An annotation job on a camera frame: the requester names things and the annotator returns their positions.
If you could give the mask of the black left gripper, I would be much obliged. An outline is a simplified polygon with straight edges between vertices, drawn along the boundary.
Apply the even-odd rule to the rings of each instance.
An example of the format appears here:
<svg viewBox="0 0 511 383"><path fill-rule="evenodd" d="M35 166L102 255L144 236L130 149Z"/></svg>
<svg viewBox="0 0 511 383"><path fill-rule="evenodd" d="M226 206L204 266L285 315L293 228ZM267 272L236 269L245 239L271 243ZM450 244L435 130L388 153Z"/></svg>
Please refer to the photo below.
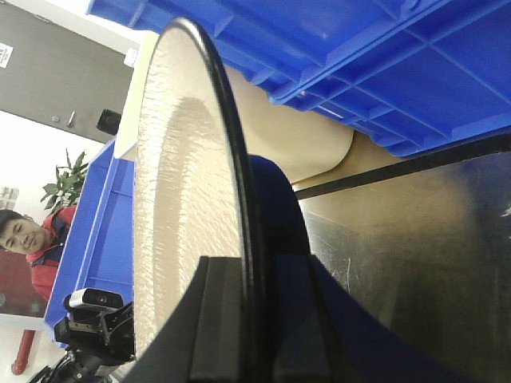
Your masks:
<svg viewBox="0 0 511 383"><path fill-rule="evenodd" d="M127 382L252 382L252 312L240 258L202 256ZM107 382L135 361L133 304L70 310L53 328L65 354L30 382Z"/></svg>

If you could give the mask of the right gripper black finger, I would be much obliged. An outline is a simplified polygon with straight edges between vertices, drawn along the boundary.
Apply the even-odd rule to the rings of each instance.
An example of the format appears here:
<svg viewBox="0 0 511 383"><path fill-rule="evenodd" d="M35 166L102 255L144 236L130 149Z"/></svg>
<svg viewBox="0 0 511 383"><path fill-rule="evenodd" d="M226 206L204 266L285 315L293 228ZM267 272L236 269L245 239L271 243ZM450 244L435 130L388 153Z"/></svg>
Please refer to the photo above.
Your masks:
<svg viewBox="0 0 511 383"><path fill-rule="evenodd" d="M468 382L365 311L311 254L283 171L259 158L263 272L273 382Z"/></svg>

